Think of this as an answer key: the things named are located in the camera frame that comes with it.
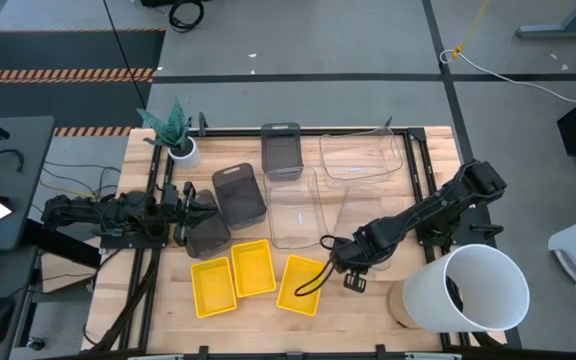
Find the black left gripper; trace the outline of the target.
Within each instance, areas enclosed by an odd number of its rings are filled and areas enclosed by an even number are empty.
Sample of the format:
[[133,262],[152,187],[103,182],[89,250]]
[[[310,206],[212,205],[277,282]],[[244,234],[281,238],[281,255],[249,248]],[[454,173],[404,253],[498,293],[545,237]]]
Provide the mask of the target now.
[[188,208],[191,204],[193,211],[189,212],[189,225],[198,226],[218,214],[218,207],[214,201],[201,202],[194,199],[196,190],[191,182],[186,182],[182,189],[184,198],[179,197],[177,186],[171,183],[164,184],[160,207],[164,220],[175,226],[173,240],[178,246],[186,245],[186,220]]

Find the dark grey translucent plastic basket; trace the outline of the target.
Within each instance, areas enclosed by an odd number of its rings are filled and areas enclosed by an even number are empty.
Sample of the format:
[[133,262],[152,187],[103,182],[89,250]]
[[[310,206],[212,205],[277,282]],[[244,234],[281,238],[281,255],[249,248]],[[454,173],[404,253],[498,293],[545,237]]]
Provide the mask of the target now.
[[241,230],[265,220],[267,207],[250,163],[216,171],[212,183],[221,213],[231,229]]
[[268,123],[261,127],[262,168],[269,181],[294,181],[301,177],[300,125]]
[[[215,202],[214,196],[209,190],[196,191],[194,199],[201,202]],[[193,211],[191,204],[188,210],[189,212]],[[186,245],[182,247],[186,248],[186,252],[191,258],[206,260],[231,245],[231,233],[219,208],[217,215],[203,221],[198,226],[189,225],[189,212],[186,220]]]

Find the yellow slotted plastic basket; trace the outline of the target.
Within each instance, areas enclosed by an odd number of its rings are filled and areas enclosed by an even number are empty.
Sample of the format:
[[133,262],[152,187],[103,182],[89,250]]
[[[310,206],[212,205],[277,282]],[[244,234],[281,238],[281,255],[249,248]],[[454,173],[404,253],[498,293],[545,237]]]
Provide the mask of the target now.
[[237,296],[227,257],[192,265],[191,279],[198,318],[222,314],[237,308]]
[[231,257],[235,291],[239,298],[276,290],[273,261],[266,239],[234,245]]
[[325,264],[290,255],[287,259],[282,282],[276,301],[282,310],[315,316],[321,290],[317,286],[323,280]]

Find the white round plant pot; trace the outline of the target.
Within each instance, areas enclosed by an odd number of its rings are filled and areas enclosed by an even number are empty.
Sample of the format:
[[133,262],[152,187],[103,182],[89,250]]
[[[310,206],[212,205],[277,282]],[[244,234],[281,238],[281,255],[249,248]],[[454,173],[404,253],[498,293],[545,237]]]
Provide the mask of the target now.
[[180,168],[194,168],[200,161],[200,150],[192,137],[188,137],[180,149],[168,148],[167,153],[174,165]]

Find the round wooden lamp base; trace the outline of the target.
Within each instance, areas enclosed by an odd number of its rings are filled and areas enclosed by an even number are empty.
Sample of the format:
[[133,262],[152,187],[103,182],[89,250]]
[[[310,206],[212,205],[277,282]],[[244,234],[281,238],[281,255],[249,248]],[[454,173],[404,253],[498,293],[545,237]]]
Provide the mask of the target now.
[[406,310],[403,297],[404,281],[394,282],[386,295],[386,306],[389,315],[401,327],[406,329],[419,329],[417,323]]

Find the green artificial snake plant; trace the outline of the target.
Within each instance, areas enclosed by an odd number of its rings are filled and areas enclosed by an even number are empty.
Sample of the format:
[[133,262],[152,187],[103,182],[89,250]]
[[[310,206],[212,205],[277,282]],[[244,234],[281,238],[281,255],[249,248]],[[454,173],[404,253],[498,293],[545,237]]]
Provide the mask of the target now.
[[188,131],[191,121],[186,118],[184,110],[178,99],[174,100],[172,109],[166,121],[162,121],[152,113],[137,109],[146,125],[156,134],[155,138],[144,138],[144,141],[154,146],[165,146],[174,150],[181,150],[188,141]]

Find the white cylindrical bucket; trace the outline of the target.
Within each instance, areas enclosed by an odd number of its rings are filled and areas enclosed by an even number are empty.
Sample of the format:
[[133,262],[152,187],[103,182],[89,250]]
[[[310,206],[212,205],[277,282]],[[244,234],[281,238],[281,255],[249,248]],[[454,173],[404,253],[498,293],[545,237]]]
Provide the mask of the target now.
[[526,316],[530,291],[505,253],[470,244],[405,279],[403,304],[416,327],[432,332],[503,332]]

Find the grey side desk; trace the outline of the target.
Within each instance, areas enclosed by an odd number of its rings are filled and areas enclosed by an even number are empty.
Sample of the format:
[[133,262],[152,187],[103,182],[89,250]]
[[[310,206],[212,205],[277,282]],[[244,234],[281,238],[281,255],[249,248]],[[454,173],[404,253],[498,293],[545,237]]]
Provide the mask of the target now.
[[8,139],[0,140],[0,150],[15,149],[24,156],[23,169],[17,172],[17,156],[0,155],[0,196],[8,198],[12,208],[12,214],[0,220],[0,251],[6,251],[17,247],[22,239],[52,139],[54,118],[0,118],[0,127],[9,133]]

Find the black hazard-striped floor mat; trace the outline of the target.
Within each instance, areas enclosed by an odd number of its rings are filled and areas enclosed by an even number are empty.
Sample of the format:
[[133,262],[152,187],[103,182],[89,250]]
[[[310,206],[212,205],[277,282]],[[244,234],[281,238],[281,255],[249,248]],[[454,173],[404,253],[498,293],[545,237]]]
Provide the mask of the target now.
[[165,32],[0,30],[0,118],[51,116],[59,137],[142,125]]

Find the grey metal table leg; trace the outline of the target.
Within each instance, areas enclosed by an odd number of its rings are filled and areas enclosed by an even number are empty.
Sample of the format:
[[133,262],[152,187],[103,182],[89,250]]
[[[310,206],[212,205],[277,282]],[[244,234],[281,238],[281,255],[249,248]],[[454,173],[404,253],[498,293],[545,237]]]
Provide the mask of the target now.
[[576,38],[576,8],[559,24],[522,25],[514,35],[518,39]]

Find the black aluminium table frame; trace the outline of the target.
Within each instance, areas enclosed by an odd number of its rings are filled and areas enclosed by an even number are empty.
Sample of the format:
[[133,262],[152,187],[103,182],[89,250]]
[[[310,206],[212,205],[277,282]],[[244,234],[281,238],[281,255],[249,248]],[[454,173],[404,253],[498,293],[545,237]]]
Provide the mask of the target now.
[[[306,127],[302,129],[302,158],[306,166],[319,166],[319,137],[325,134],[347,135],[368,131],[367,127]],[[457,142],[449,126],[394,127],[396,142],[402,152],[403,167],[394,172],[386,183],[377,184],[384,193],[385,205],[413,205],[413,188],[428,195],[430,188],[427,173],[432,168],[437,185],[442,185],[455,175],[461,161]],[[147,187],[154,147],[143,138],[154,132],[150,129],[133,129],[130,132],[119,191],[142,190]],[[261,167],[261,132],[256,128],[212,128],[199,136],[201,160],[196,168],[173,170],[172,179],[182,187],[192,181],[195,187],[210,188],[215,171],[242,162],[255,169],[260,187],[263,188]],[[405,144],[412,148],[415,161],[413,173],[407,165]],[[386,290],[395,280],[412,274],[427,263],[425,250],[417,243],[414,233],[409,233],[395,252],[389,269],[370,273],[367,290],[363,295],[342,290],[340,275],[322,290],[315,316],[299,315],[276,306],[277,291],[237,300],[238,307],[200,319],[195,314],[192,297],[191,265],[197,261],[189,258],[185,250],[170,240],[160,251],[157,282],[152,304],[146,309],[138,305],[130,324],[126,325],[128,345],[139,345],[144,338],[148,354],[198,353],[200,346],[208,346],[208,355],[252,353],[374,353],[375,346],[384,344],[386,350],[431,351],[441,350],[442,345],[459,344],[478,347],[476,337],[465,333],[439,335],[422,330],[404,329],[387,314]],[[86,336],[95,341],[115,322],[129,297],[132,269],[136,250],[122,250],[106,263],[97,276],[91,308],[86,323]]]

